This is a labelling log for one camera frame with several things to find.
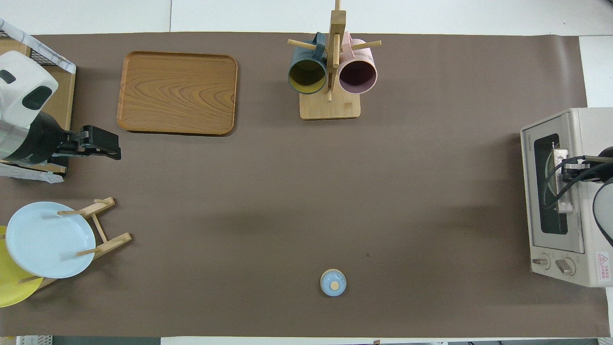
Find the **oven knob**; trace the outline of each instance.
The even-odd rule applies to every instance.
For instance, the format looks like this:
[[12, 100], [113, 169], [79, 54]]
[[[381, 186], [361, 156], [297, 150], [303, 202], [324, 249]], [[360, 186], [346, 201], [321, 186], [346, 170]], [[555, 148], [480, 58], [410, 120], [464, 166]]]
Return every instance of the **oven knob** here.
[[551, 267], [551, 261], [549, 261], [549, 255], [540, 253], [538, 258], [532, 259], [532, 264], [539, 265], [542, 269], [549, 269]]
[[532, 259], [532, 263], [546, 266], [549, 265], [549, 260], [547, 260], [546, 258]]
[[556, 260], [555, 265], [558, 266], [560, 272], [565, 276], [573, 276], [577, 270], [573, 260], [570, 258]]

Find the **mug tree stand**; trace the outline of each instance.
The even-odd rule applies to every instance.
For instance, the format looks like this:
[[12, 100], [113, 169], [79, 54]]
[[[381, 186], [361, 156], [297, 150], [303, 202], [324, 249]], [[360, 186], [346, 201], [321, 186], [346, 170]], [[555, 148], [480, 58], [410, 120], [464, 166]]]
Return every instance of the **mug tree stand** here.
[[[356, 118], [360, 116], [360, 95], [344, 91], [338, 83], [338, 65], [341, 38], [345, 32], [346, 11], [340, 10], [340, 0], [335, 1], [335, 9], [330, 16], [330, 31], [326, 44], [327, 81], [323, 89], [312, 95], [299, 95], [300, 117], [303, 120], [327, 120], [333, 118]], [[315, 45], [287, 40], [288, 44], [315, 49]], [[352, 50], [377, 47], [381, 41], [354, 45]]]

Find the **dark green mug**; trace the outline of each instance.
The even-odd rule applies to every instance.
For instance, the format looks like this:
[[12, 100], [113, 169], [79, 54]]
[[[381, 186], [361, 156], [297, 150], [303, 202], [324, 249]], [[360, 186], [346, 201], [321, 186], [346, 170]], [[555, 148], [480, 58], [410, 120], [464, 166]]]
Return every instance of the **dark green mug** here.
[[302, 47], [294, 49], [287, 81], [294, 90], [310, 95], [326, 84], [326, 35], [317, 33], [312, 41], [306, 43], [316, 47], [314, 50]]

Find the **pink mug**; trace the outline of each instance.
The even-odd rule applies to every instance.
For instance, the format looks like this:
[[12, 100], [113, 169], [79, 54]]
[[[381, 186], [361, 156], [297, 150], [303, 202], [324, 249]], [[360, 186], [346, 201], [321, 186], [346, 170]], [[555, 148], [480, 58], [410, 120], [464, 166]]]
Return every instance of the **pink mug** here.
[[345, 31], [342, 52], [339, 56], [338, 83], [348, 93], [361, 94], [370, 90], [377, 82], [377, 68], [370, 48], [352, 50], [351, 46], [365, 43], [362, 39], [351, 39]]

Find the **black cable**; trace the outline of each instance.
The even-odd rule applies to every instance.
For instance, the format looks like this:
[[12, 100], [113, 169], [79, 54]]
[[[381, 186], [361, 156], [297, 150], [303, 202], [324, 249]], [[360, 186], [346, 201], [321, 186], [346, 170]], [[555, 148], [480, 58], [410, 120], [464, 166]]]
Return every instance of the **black cable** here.
[[547, 206], [546, 206], [546, 205], [548, 205], [548, 204], [547, 204], [547, 202], [545, 201], [545, 199], [546, 199], [546, 197], [547, 197], [547, 187], [548, 187], [548, 185], [549, 185], [549, 181], [550, 181], [550, 180], [551, 180], [551, 178], [552, 178], [552, 177], [555, 175], [555, 172], [556, 172], [556, 171], [558, 171], [558, 169], [560, 169], [561, 167], [563, 167], [564, 165], [566, 165], [566, 164], [568, 164], [568, 163], [571, 163], [571, 162], [575, 162], [575, 163], [577, 163], [579, 160], [584, 160], [584, 159], [585, 159], [585, 156], [576, 156], [576, 157], [572, 157], [572, 158], [566, 158], [566, 159], [563, 159], [563, 160], [562, 160], [562, 162], [561, 162], [560, 164], [556, 165], [556, 166], [555, 166], [553, 169], [551, 169], [551, 171], [549, 172], [549, 175], [547, 175], [547, 177], [545, 178], [545, 181], [543, 182], [543, 187], [542, 187], [542, 190], [543, 190], [543, 195], [542, 195], [542, 198], [541, 198], [541, 199], [542, 199], [542, 201], [541, 201], [541, 202], [542, 202], [543, 206], [544, 206], [546, 209], [551, 208], [551, 207], [547, 207]]
[[564, 195], [564, 193], [566, 193], [574, 184], [581, 181], [583, 178], [585, 178], [587, 175], [591, 173], [594, 173], [596, 171], [602, 170], [603, 168], [608, 168], [611, 166], [613, 166], [613, 161], [608, 161], [606, 163], [600, 163], [599, 165], [596, 165], [592, 168], [583, 170], [579, 175], [575, 176], [575, 178], [570, 180], [570, 182], [566, 183], [566, 186], [564, 186], [564, 188], [560, 190], [560, 193], [558, 193], [558, 195], [555, 196], [554, 200], [551, 201], [551, 203], [544, 204], [545, 200], [543, 199], [543, 204], [544, 204], [543, 207], [546, 209], [550, 209], [554, 207], [556, 202], [562, 197], [562, 195]]

